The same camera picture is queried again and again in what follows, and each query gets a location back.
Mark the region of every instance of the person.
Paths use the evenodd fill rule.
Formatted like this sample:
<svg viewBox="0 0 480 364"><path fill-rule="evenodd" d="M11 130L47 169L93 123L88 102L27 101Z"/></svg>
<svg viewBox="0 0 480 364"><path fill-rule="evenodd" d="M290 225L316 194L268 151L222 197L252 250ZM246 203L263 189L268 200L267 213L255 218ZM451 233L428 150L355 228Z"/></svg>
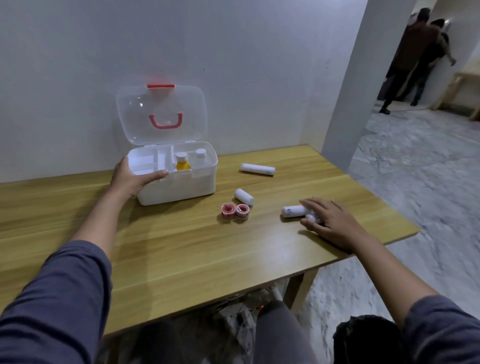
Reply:
<svg viewBox="0 0 480 364"><path fill-rule="evenodd" d="M380 113L390 114L390 110L387 107L396 98L408 75L415 68L415 65L429 45L438 43L445 51L451 65L455 65L456 60L450 54L450 49L441 36L440 28L435 25L428 25L429 18L430 9L423 8L419 11L417 21L406 28L392 65L386 75L387 78L393 76L393 80L385 93L385 102L380 109Z"/></svg>
<svg viewBox="0 0 480 364"><path fill-rule="evenodd" d="M438 26L440 29L442 29L445 24L445 19L434 20L430 24ZM442 33L442 37L444 38L445 43L450 45L450 39L448 35L446 33ZM410 104L411 106L417 106L421 99L423 91L425 90L425 84L428 80L428 77L430 76L430 73L444 55L445 51L438 43L430 44L420 57L417 67L415 68L412 76L410 76L410 79L407 82L407 87L397 100L403 102L405 98L410 94L413 87L417 85L417 92L415 93L415 97Z"/></svg>
<svg viewBox="0 0 480 364"><path fill-rule="evenodd" d="M109 258L123 204L167 171L135 175L124 157L107 191L71 241L53 253L0 317L0 363L93 363L108 316ZM393 320L403 330L413 363L480 363L480 321L406 268L335 201L300 200L323 224L300 223L365 267ZM142 329L132 355L136 363L183 363L172 326ZM257 319L254 364L317 363L311 345L281 298Z"/></svg>

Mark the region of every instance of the yellow bottle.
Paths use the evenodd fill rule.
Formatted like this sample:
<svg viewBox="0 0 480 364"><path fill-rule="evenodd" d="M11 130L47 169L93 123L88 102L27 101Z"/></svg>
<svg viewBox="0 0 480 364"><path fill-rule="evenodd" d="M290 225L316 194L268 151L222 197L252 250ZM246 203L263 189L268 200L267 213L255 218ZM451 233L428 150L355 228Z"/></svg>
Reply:
<svg viewBox="0 0 480 364"><path fill-rule="evenodd" d="M175 154L177 157L177 170L191 170L190 164L188 163L187 153L178 152Z"/></svg>

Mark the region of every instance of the hand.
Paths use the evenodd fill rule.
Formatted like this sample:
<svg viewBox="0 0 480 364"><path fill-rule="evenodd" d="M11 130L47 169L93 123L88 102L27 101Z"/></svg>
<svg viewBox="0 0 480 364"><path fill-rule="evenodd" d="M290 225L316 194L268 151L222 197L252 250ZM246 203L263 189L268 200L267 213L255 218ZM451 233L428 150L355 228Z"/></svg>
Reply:
<svg viewBox="0 0 480 364"><path fill-rule="evenodd" d="M126 201L139 193L150 182L161 180L165 176L168 176L167 170L136 175L130 170L128 157L125 156L115 166L109 189Z"/></svg>
<svg viewBox="0 0 480 364"><path fill-rule="evenodd" d="M305 218L300 220L300 223L341 250L351 252L357 242L371 237L358 221L334 200L329 202L322 198L312 197L300 200L300 203L313 210L325 226L310 222Z"/></svg>

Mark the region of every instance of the white plastic box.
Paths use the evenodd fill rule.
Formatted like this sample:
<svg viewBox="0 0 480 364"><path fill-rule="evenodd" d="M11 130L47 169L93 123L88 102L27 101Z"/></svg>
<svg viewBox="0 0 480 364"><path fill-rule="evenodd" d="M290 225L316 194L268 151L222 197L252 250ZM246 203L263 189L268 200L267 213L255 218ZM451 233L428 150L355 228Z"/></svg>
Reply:
<svg viewBox="0 0 480 364"><path fill-rule="evenodd" d="M168 170L167 177L149 183L137 195L142 205L154 205L212 194L218 159L208 142L203 92L193 86L126 87L117 94L120 120L128 140L143 147L128 153L135 174ZM203 148L206 155L196 156ZM175 153L186 152L192 169L177 170Z"/></svg>

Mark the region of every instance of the brown jacket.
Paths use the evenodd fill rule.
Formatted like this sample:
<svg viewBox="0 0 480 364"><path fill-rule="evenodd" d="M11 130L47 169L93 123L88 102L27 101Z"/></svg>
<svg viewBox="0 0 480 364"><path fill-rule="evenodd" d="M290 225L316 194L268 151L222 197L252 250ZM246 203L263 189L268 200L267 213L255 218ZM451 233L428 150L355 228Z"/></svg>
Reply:
<svg viewBox="0 0 480 364"><path fill-rule="evenodd" d="M415 68L424 50L439 41L441 30L433 25L415 23L405 30L392 65L405 71Z"/></svg>

